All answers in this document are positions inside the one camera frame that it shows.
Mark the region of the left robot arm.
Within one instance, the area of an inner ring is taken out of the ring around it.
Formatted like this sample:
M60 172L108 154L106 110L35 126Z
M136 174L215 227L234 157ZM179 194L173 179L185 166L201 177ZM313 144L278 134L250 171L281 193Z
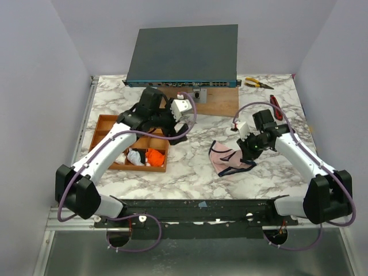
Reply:
M175 127L184 114L197 111L193 98L186 92L167 98L160 90L148 87L139 102L120 113L108 134L82 159L72 166L61 165L56 171L55 199L59 207L57 219L65 222L62 209L73 216L89 219L96 215L107 217L115 227L127 222L124 203L112 196L101 195L96 184L114 161L142 136L156 138L152 129L160 129L160 139L172 145L186 141L192 127Z

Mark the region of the white pink-trimmed underwear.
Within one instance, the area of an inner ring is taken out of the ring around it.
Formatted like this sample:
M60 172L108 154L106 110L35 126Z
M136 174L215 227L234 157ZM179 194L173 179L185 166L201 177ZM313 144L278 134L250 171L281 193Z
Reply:
M126 162L126 154L121 153L119 154L119 156L116 158L116 160L114 161L115 163L119 164L119 165L124 165Z

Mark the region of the brown compartment tray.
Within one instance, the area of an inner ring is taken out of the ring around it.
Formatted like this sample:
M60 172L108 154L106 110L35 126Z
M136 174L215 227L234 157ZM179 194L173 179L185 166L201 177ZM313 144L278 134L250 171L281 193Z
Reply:
M110 132L113 124L116 122L118 115L100 114L95 127L94 135L90 143L89 151L93 150L97 144ZM157 139L149 136L143 136L138 139L132 146L126 149L122 154L124 157L127 156L130 148L139 150L140 152L146 153L150 149L154 149L160 152L163 157L163 164L160 167L150 167L148 163L145 166L135 166L127 158L123 162L114 162L109 169L120 170L120 171L149 171L156 173L165 173L167 166L167 155L169 142L167 140Z

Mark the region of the pink navy-trimmed underwear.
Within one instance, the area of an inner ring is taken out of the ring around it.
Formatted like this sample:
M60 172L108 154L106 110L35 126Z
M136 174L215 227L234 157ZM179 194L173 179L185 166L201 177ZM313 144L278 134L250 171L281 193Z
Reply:
M252 160L242 160L241 150L226 147L218 141L213 141L209 149L209 159L219 177L243 173L256 167Z

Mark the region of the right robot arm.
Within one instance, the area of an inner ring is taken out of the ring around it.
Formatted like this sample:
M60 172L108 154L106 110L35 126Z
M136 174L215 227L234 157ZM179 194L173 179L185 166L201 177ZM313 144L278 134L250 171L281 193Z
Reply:
M302 217L314 224L332 222L353 215L352 177L346 170L336 170L323 162L299 139L288 124L277 124L270 110L252 116L257 135L245 121L233 121L232 131L239 133L237 144L242 161L256 160L272 150L284 156L308 184L304 196L281 196L265 210L265 220L278 225L285 216Z

